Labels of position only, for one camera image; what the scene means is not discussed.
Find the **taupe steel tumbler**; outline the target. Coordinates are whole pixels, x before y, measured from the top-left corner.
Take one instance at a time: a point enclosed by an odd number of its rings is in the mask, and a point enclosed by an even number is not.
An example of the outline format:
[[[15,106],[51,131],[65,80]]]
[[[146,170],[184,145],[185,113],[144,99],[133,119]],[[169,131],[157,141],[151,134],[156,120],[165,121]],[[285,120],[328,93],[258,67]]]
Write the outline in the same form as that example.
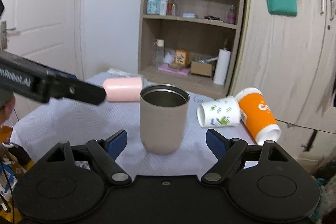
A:
[[[190,96],[170,84],[149,85],[140,93],[140,138],[150,153],[167,155],[182,144]]]

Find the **white floral paper cup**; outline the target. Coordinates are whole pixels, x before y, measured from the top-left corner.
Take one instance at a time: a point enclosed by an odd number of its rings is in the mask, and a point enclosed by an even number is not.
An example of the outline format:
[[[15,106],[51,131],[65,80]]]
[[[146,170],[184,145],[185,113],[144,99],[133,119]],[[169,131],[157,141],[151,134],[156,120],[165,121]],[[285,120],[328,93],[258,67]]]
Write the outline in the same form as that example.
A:
[[[197,119],[202,128],[236,127],[241,120],[240,107],[233,96],[201,103]]]

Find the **orange paper coffee cup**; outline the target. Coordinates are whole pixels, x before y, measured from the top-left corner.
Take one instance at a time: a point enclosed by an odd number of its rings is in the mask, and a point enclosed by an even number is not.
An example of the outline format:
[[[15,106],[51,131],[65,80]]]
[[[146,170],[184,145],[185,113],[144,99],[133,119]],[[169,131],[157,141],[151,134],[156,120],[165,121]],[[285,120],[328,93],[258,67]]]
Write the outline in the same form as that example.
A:
[[[236,94],[241,119],[258,145],[265,141],[278,141],[281,129],[278,126],[263,94],[257,88],[245,88]]]

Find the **white plastic packets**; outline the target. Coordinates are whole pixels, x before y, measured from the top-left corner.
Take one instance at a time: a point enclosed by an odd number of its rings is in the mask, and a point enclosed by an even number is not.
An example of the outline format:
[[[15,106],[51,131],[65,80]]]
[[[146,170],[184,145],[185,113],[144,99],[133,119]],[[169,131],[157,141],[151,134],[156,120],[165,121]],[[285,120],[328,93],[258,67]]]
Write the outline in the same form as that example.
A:
[[[137,74],[133,74],[133,73],[128,73],[128,72],[124,72],[118,69],[114,69],[114,68],[110,68],[107,71],[112,78],[132,78],[132,77],[139,77],[139,75]]]

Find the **pink tumbler grey lid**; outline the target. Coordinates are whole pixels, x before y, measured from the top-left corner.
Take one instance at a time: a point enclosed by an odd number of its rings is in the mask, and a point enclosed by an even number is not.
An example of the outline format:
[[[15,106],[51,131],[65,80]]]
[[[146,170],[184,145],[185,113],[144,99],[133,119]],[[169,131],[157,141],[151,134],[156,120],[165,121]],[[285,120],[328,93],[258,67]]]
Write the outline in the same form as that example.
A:
[[[102,87],[106,102],[139,102],[141,91],[147,85],[143,77],[120,77],[106,79]]]

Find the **white quilted table cloth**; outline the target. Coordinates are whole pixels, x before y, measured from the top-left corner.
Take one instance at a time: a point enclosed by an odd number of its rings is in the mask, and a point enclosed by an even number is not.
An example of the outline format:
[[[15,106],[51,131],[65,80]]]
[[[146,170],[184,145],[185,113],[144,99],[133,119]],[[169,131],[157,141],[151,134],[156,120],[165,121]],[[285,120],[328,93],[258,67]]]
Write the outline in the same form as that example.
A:
[[[117,164],[132,178],[137,175],[189,175],[202,177],[217,159],[206,145],[206,129],[197,121],[197,107],[210,98],[190,93],[186,128],[179,149],[170,155],[147,152],[140,140],[139,103],[109,103],[99,106],[73,100],[50,100],[14,126],[10,141],[23,147],[37,162],[59,141],[82,145],[91,139],[106,139],[118,130],[127,131],[127,146]]]

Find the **white door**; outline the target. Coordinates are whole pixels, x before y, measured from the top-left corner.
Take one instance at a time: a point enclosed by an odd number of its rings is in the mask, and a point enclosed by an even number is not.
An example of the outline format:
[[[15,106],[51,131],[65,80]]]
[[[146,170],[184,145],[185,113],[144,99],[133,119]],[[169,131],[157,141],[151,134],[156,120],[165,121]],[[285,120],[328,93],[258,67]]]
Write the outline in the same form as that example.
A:
[[[1,50],[83,77],[80,0],[2,0]]]

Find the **small cardboard box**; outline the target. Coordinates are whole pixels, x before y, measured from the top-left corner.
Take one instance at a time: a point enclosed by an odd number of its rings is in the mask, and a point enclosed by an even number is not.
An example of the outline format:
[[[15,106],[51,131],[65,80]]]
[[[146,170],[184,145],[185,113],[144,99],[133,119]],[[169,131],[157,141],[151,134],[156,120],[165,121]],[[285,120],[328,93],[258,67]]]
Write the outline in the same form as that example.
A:
[[[190,66],[190,73],[192,75],[212,77],[213,65],[192,61]]]

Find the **pink flat box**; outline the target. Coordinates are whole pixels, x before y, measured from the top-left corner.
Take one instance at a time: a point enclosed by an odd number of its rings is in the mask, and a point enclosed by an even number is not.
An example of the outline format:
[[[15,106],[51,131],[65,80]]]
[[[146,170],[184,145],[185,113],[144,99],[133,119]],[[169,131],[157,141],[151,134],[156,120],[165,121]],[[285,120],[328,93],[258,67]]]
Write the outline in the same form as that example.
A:
[[[169,67],[168,64],[162,64],[161,66],[157,67],[157,69],[160,72],[172,73],[172,74],[179,75],[179,76],[188,76],[190,74],[190,68],[175,69],[175,68]]]

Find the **clear bottle beige cap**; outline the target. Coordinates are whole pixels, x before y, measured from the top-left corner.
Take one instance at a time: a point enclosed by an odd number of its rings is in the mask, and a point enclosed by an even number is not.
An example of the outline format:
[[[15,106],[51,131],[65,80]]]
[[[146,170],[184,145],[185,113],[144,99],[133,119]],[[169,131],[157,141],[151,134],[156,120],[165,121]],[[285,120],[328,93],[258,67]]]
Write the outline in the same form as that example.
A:
[[[163,39],[157,40],[157,50],[156,50],[156,67],[160,67],[164,63],[164,49],[165,41]]]

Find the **orange floral small box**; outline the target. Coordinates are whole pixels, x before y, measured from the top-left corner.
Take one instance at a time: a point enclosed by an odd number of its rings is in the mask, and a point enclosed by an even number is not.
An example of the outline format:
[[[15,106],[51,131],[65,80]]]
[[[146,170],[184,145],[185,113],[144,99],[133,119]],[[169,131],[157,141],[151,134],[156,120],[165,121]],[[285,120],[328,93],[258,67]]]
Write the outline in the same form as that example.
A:
[[[185,67],[189,65],[189,52],[185,50],[176,50],[175,62]]]

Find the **wooden wardrobe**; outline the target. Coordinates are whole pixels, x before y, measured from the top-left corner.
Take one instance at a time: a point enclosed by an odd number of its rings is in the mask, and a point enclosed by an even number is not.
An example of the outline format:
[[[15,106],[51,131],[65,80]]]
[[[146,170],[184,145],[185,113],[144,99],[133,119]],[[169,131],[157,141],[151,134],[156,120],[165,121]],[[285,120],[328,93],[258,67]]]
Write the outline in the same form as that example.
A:
[[[297,0],[297,16],[246,0],[231,93],[258,88],[279,144],[313,172],[335,153],[335,0]]]

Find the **blue white wipes canister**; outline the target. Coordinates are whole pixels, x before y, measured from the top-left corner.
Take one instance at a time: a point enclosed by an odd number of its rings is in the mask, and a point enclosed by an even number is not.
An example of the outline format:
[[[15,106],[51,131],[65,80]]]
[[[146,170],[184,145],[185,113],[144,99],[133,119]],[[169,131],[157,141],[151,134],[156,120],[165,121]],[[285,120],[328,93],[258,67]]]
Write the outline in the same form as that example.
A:
[[[147,0],[146,13],[147,15],[159,15],[160,0]]]

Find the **red liquid clear bottle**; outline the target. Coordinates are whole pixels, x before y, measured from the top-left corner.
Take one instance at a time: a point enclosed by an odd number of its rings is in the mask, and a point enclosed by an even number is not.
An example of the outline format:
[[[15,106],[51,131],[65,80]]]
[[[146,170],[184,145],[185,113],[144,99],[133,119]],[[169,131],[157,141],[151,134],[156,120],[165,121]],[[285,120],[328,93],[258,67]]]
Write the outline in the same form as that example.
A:
[[[176,16],[177,0],[169,0],[167,5],[167,15]]]

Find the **small pink bottle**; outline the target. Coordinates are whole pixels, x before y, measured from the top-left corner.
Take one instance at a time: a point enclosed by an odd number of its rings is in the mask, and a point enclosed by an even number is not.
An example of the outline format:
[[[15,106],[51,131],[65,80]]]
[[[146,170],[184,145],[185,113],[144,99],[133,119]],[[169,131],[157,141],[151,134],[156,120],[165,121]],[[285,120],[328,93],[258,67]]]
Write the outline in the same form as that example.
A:
[[[235,22],[236,22],[236,7],[234,5],[231,5],[227,14],[227,23],[235,24]]]

